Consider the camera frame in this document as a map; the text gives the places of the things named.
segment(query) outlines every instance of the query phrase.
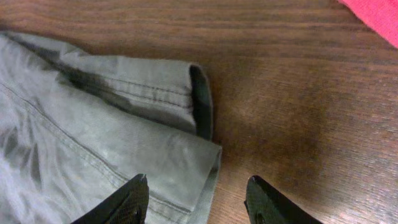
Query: garment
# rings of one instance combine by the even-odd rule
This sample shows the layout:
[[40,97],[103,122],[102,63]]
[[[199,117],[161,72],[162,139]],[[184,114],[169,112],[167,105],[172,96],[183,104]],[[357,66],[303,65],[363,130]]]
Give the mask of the garment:
[[206,223],[220,168],[192,63],[0,34],[0,220],[70,223],[137,174],[146,223]]
[[339,0],[366,25],[398,47],[398,0]]

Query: wood grain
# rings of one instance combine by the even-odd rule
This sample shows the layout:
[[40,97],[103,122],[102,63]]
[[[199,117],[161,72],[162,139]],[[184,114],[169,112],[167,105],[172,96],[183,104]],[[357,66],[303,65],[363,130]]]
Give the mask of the wood grain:
[[398,50],[336,1],[0,0],[0,27],[205,66],[209,223],[249,223],[253,174],[325,223],[398,223]]

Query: red object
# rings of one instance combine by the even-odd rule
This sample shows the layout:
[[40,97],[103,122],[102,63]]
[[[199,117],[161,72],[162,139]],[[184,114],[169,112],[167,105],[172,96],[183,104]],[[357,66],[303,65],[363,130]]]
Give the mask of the red object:
[[398,48],[398,0],[340,0],[340,2]]

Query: folded fabric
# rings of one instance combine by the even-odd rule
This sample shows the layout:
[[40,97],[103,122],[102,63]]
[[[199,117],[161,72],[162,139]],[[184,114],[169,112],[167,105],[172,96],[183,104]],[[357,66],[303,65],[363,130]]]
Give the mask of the folded fabric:
[[398,47],[398,0],[339,0],[366,25]]
[[146,174],[146,223],[206,223],[220,165],[197,65],[0,34],[0,220],[70,223]]

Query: brown wood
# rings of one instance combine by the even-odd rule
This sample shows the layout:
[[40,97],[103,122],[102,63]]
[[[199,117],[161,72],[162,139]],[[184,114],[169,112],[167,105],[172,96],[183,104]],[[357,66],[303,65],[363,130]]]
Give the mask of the brown wood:
[[208,69],[223,161],[209,223],[258,174],[325,223],[398,222],[398,50],[329,0],[0,0],[0,26]]

